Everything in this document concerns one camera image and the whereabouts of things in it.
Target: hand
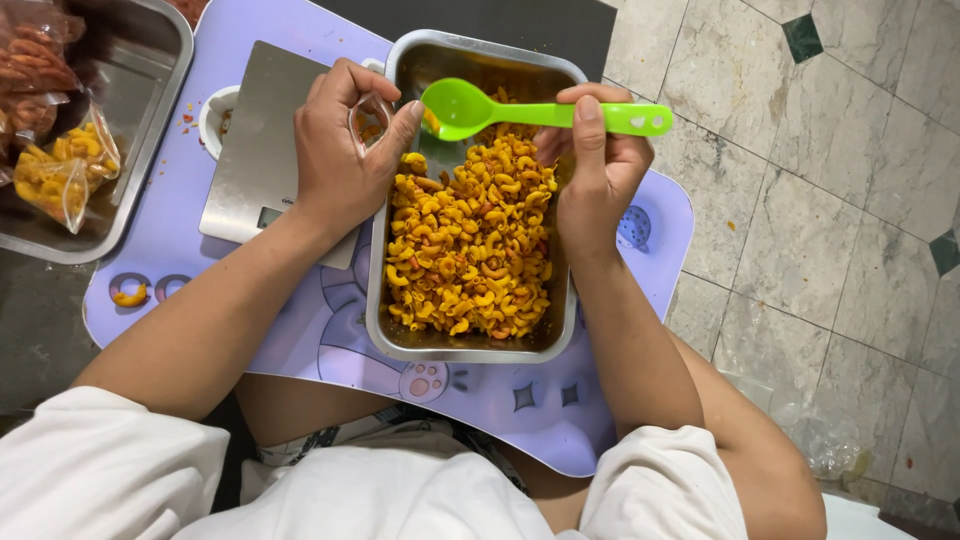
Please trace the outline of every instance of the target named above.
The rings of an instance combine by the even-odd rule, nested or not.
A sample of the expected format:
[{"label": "hand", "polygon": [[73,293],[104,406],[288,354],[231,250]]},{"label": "hand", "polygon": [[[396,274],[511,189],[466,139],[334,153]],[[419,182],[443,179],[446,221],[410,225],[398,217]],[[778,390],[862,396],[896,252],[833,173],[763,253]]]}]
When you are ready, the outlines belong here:
[{"label": "hand", "polygon": [[384,76],[341,58],[328,73],[317,77],[306,104],[294,114],[300,177],[291,210],[337,239],[383,204],[400,154],[410,145],[423,116],[420,101],[406,104],[394,115],[384,136],[361,158],[350,137],[347,116],[369,91],[387,102],[400,99],[400,90]]},{"label": "hand", "polygon": [[534,137],[540,162],[552,163],[570,147],[577,157],[557,206],[560,238],[572,266],[618,259],[617,225],[654,160],[645,137],[606,132],[601,102],[633,103],[633,96],[625,88],[597,83],[563,90],[557,103],[577,104],[573,129],[543,128]]}]

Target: green diamond tile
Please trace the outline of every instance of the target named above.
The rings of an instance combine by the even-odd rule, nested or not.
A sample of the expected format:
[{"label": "green diamond tile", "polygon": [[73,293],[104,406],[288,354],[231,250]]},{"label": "green diamond tile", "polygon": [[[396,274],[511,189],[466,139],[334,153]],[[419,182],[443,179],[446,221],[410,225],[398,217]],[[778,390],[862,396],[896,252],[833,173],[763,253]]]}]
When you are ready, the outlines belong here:
[{"label": "green diamond tile", "polygon": [[813,17],[808,13],[783,23],[783,33],[790,46],[793,61],[800,63],[824,52],[824,46],[817,34],[817,26],[813,24]]},{"label": "green diamond tile", "polygon": [[933,262],[941,276],[960,265],[960,247],[957,246],[953,229],[930,242],[930,253],[933,254]]}]

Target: purple lap desk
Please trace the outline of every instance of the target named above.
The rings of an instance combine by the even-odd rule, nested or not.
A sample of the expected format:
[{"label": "purple lap desk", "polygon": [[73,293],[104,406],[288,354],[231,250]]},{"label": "purple lap desk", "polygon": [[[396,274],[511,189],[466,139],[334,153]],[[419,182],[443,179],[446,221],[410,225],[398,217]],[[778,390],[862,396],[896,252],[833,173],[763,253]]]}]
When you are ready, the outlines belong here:
[{"label": "purple lap desk", "polygon": [[[390,50],[390,42],[309,2],[275,0],[268,10],[265,6],[256,0],[213,0],[206,8],[177,113],[150,171],[152,182],[123,246],[100,262],[84,297],[86,326],[100,346],[237,247],[198,232],[216,163],[196,129],[184,135],[176,125],[186,104],[192,102],[199,113],[199,101],[238,85],[257,39],[327,65],[341,56],[384,61]],[[693,210],[684,190],[648,173],[620,222],[617,242],[660,320],[692,235]],[[583,317],[566,350],[542,364],[407,363],[386,357],[371,343],[364,321],[370,243],[367,223],[351,268],[316,266],[307,273],[248,371],[341,384],[422,405],[493,434],[560,473],[592,475],[615,438]],[[132,293],[138,281],[148,284],[150,298],[143,306],[111,301],[116,290]],[[421,380],[416,396],[415,380]],[[422,380],[429,383],[426,394]]]}]

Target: shirt sleeve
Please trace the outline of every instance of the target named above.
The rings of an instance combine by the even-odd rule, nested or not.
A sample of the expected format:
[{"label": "shirt sleeve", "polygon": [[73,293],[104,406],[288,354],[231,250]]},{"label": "shirt sleeve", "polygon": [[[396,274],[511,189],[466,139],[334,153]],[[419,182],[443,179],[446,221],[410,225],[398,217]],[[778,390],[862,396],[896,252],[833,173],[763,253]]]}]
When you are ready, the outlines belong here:
[{"label": "shirt sleeve", "polygon": [[0,538],[170,538],[209,513],[228,438],[67,390],[0,438]]},{"label": "shirt sleeve", "polygon": [[600,457],[580,531],[591,540],[747,538],[713,435],[646,426]]}]

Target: metal tray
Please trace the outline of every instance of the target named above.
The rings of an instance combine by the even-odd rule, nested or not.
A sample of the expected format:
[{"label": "metal tray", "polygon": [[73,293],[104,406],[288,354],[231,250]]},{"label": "metal tray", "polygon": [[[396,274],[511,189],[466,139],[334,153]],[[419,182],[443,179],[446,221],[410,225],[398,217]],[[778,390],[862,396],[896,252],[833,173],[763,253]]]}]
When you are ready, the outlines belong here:
[{"label": "metal tray", "polygon": [[[70,63],[104,111],[123,155],[122,173],[90,198],[78,234],[19,200],[11,187],[0,189],[0,248],[81,264],[109,253],[127,228],[193,60],[193,34],[163,0],[67,0],[66,6],[86,22]],[[75,127],[86,113],[82,94],[70,98],[54,134]]]},{"label": "metal tray", "polygon": [[[390,50],[385,74],[403,92],[402,102],[420,98],[426,87],[443,77],[460,77],[487,90],[505,86],[521,103],[553,102],[557,92],[587,81],[569,61],[470,37],[433,30],[418,30],[401,37]],[[431,136],[414,140],[414,151],[427,158],[427,172],[436,179],[464,162],[465,142],[440,142]],[[561,159],[560,189],[573,170],[572,156]],[[543,223],[554,230],[549,253],[554,278],[545,283],[550,295],[537,327],[519,339],[492,339],[486,335],[449,336],[428,329],[413,332],[395,325],[385,298],[390,290],[384,279],[383,260],[390,241],[386,205],[373,219],[370,283],[367,295],[367,332],[385,355],[400,360],[436,360],[472,363],[540,363],[564,350],[573,334],[577,295],[569,275],[563,246],[556,234],[556,205],[549,207]]]}]

